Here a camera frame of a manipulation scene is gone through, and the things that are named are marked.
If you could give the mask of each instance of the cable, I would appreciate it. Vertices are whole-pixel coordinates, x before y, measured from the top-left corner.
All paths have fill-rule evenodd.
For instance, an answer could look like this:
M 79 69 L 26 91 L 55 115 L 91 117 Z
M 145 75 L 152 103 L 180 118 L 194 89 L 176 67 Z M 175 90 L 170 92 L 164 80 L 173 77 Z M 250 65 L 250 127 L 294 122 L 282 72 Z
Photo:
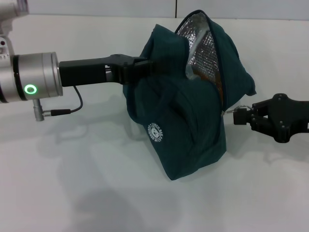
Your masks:
M 73 86 L 77 95 L 78 95 L 78 98 L 79 98 L 79 101 L 81 102 L 81 105 L 74 109 L 74 110 L 70 110 L 70 109 L 61 109 L 61 110 L 46 110 L 46 111 L 43 111 L 43 116 L 58 116 L 58 115 L 69 115 L 71 113 L 74 113 L 76 111 L 79 111 L 84 103 L 83 103 L 83 99 L 82 99 L 82 96 L 81 94 L 79 93 L 78 89 L 76 86 Z
M 75 91 L 76 91 L 76 93 L 77 93 L 77 95 L 78 95 L 78 98 L 79 98 L 79 101 L 81 102 L 81 105 L 80 105 L 78 108 L 76 108 L 76 109 L 74 109 L 74 110 L 71 110 L 71 113 L 74 113 L 74 112 L 76 112 L 76 111 L 79 111 L 79 110 L 83 107 L 83 105 L 84 105 L 82 96 L 81 96 L 81 94 L 79 93 L 77 87 L 76 87 L 76 86 L 73 86 L 73 88 L 75 89 Z

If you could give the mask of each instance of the teal bag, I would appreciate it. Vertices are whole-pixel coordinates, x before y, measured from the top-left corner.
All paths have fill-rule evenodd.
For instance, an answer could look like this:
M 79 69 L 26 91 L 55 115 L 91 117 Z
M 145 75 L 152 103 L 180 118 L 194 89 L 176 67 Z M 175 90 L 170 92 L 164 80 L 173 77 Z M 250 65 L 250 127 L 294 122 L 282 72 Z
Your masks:
M 217 162 L 226 152 L 222 111 L 244 94 L 255 94 L 231 38 L 195 11 L 176 33 L 156 25 L 141 57 L 154 62 L 153 73 L 124 86 L 127 110 L 144 126 L 168 177 L 175 180 Z

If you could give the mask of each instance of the silver foil lining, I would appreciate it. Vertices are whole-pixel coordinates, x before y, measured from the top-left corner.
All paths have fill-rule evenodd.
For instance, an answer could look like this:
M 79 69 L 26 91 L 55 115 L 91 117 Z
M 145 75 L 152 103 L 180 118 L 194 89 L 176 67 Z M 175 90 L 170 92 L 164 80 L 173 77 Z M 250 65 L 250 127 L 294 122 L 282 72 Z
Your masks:
M 187 66 L 191 66 L 193 73 L 201 79 L 216 84 L 222 97 L 218 56 L 205 15 L 198 13 L 189 17 L 177 34 L 189 41 L 190 55 Z

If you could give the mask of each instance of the black cable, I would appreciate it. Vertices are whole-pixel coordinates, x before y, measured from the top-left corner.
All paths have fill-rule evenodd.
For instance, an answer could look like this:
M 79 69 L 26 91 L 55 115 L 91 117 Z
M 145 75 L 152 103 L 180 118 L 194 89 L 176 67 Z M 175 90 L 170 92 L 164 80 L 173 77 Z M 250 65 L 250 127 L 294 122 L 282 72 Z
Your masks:
M 74 89 L 75 89 L 75 91 L 76 91 L 76 93 L 77 93 L 77 95 L 78 95 L 78 98 L 79 98 L 79 101 L 81 102 L 81 105 L 80 105 L 78 108 L 74 109 L 74 110 L 70 110 L 70 109 L 51 110 L 51 111 L 50 111 L 50 116 L 69 115 L 69 114 L 71 114 L 71 113 L 74 113 L 74 112 L 76 112 L 76 111 L 79 111 L 79 110 L 83 107 L 84 103 L 83 103 L 82 96 L 81 96 L 81 94 L 79 93 L 77 87 L 76 87 L 76 86 L 73 86 L 73 87 L 74 87 Z
M 76 109 L 74 109 L 74 110 L 71 110 L 71 113 L 74 113 L 74 112 L 76 112 L 76 111 L 79 111 L 79 110 L 83 107 L 83 105 L 84 105 L 82 96 L 81 96 L 81 94 L 79 93 L 77 87 L 76 87 L 76 86 L 73 86 L 73 88 L 75 89 L 75 91 L 76 91 L 76 93 L 77 93 L 77 95 L 78 95 L 78 98 L 79 98 L 79 101 L 81 102 L 81 105 L 80 105 L 78 108 L 76 108 Z

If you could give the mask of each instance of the robotic arm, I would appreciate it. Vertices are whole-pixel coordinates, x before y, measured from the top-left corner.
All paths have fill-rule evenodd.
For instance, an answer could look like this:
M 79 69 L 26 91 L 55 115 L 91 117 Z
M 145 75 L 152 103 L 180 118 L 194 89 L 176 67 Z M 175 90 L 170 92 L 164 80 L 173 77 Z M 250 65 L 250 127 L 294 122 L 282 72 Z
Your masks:
M 60 63 L 55 52 L 15 55 L 5 29 L 14 18 L 27 14 L 27 0 L 0 0 L 0 102 L 33 100 L 37 121 L 43 121 L 45 116 L 75 112 L 42 110 L 40 99 L 62 96 L 63 87 L 74 86 L 80 97 L 76 86 L 103 82 L 126 85 L 147 76 L 151 70 L 152 63 L 147 59 L 120 54 Z

